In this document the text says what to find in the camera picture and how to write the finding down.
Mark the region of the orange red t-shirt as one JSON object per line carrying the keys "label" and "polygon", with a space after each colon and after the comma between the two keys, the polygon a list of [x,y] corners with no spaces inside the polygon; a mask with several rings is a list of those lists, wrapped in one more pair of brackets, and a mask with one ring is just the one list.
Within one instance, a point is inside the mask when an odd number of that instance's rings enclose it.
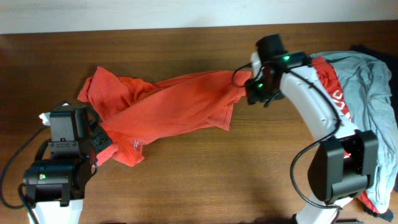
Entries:
{"label": "orange red t-shirt", "polygon": [[112,145],[98,163],[114,159],[133,167],[144,159],[143,147],[160,138],[197,129],[230,129],[233,106],[246,92],[250,72],[228,70],[191,73],[157,83],[117,77],[102,67],[89,77],[77,99],[99,114]]}

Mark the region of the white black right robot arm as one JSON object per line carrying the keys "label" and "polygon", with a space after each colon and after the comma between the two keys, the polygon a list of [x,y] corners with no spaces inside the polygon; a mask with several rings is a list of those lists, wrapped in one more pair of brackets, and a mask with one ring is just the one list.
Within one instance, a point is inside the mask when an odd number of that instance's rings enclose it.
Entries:
{"label": "white black right robot arm", "polygon": [[314,142],[302,149],[290,165],[294,168],[310,149],[317,151],[308,168],[311,194],[292,223],[335,223],[342,208],[374,183],[378,140],[372,131],[361,131],[335,105],[304,52],[288,52],[278,34],[256,42],[251,55],[253,77],[245,82],[248,103],[265,106],[287,98],[305,121]]}

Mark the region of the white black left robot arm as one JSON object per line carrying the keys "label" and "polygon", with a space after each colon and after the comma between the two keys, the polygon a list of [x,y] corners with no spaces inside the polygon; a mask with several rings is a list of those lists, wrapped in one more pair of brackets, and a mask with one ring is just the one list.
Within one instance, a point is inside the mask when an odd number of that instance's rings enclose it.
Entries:
{"label": "white black left robot arm", "polygon": [[31,223],[77,224],[86,184],[98,171],[97,155],[112,140],[98,113],[87,105],[60,103],[39,117],[51,137],[25,171],[20,198]]}

